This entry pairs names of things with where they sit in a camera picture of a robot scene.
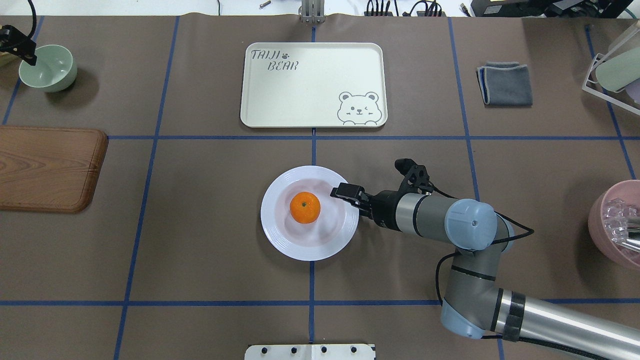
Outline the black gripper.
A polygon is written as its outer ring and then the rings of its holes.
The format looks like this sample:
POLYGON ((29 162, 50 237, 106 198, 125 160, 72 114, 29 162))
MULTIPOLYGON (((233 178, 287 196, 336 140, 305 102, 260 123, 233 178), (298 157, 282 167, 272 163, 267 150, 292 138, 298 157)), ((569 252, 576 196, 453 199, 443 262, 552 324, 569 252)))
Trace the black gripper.
POLYGON ((369 217, 376 225, 389 230, 398 230, 397 207, 401 196, 397 191, 383 190, 368 196, 362 186, 340 183, 330 196, 340 199, 358 209, 359 216, 369 217))

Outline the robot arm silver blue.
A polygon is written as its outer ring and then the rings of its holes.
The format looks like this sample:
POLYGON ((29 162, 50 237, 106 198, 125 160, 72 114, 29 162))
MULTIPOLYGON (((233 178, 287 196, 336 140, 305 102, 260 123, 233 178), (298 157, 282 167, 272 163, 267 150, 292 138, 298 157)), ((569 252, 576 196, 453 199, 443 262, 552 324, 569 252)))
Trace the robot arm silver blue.
POLYGON ((330 195, 379 227, 455 247, 446 289, 439 292, 440 320, 450 332, 471 339, 492 332, 506 342, 592 360, 639 358, 638 329, 496 286, 501 256, 519 237, 514 221, 491 205, 448 196, 429 181, 406 180, 378 194, 340 183, 330 195))

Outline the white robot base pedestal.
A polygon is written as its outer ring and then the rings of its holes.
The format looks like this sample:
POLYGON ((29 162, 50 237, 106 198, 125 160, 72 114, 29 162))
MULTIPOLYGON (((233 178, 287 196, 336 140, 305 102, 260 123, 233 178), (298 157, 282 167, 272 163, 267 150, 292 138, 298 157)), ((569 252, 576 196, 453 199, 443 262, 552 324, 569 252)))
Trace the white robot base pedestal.
POLYGON ((245 360, 376 360, 374 344, 263 344, 251 345, 245 360))

